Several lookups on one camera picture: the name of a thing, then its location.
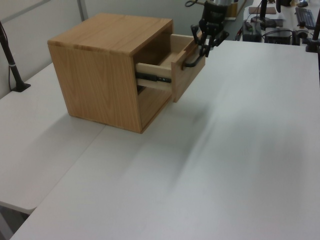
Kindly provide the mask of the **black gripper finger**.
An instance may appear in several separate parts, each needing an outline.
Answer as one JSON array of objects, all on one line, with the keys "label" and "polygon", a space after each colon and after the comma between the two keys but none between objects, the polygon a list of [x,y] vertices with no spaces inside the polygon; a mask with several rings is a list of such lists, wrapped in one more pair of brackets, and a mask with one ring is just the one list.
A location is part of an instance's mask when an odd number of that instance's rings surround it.
[{"label": "black gripper finger", "polygon": [[208,46],[212,50],[214,47],[218,47],[227,37],[229,33],[225,30],[221,31],[218,35],[213,35],[209,38]]},{"label": "black gripper finger", "polygon": [[200,47],[199,56],[207,58],[209,55],[209,46],[206,45],[207,34],[200,28],[199,25],[191,25],[190,28],[194,42]]}]

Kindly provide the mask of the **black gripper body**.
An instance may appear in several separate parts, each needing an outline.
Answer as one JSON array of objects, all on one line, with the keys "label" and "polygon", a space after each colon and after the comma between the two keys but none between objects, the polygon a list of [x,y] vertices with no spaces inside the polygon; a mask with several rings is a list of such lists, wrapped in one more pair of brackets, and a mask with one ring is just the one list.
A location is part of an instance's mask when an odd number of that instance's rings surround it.
[{"label": "black gripper body", "polygon": [[224,29],[227,13],[226,0],[206,0],[199,27],[203,36],[216,37]]}]

